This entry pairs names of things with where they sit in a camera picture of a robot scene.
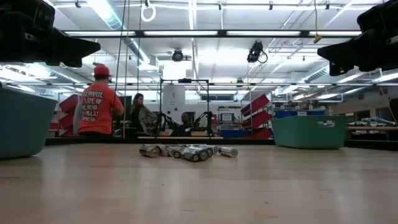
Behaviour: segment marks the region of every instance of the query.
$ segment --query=hardwood floor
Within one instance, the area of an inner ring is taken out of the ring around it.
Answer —
[[[396,152],[236,147],[235,159],[199,163],[128,144],[0,161],[0,223],[398,222]]]

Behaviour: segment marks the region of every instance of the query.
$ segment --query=woman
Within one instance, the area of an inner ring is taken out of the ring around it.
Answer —
[[[153,123],[156,121],[156,118],[156,115],[144,106],[144,95],[137,93],[134,96],[131,106],[131,127],[136,128],[137,132],[146,133],[146,124]]]

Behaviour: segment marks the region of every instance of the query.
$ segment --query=orange t-shirt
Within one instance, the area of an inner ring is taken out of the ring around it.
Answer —
[[[90,85],[81,95],[80,102],[82,113],[79,134],[89,131],[112,134],[111,109],[121,110],[123,107],[114,91],[105,85]]]

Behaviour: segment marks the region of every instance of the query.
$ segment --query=long hair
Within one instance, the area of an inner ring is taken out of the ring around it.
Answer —
[[[142,96],[144,96],[144,95],[141,94],[141,93],[137,93],[137,94],[134,96],[134,99],[132,99],[131,112],[133,112],[134,109],[136,109],[137,107],[140,107],[140,108],[141,108],[142,110],[144,110],[144,111],[149,111],[148,108],[146,108],[146,106],[138,104],[138,98],[140,98],[140,97],[142,97]]]

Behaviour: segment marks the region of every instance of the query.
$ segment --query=green plastic bin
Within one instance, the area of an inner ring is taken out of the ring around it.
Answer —
[[[0,102],[0,159],[39,153],[57,101],[0,88]]]
[[[272,121],[275,144],[301,149],[344,146],[345,116],[291,116]]]

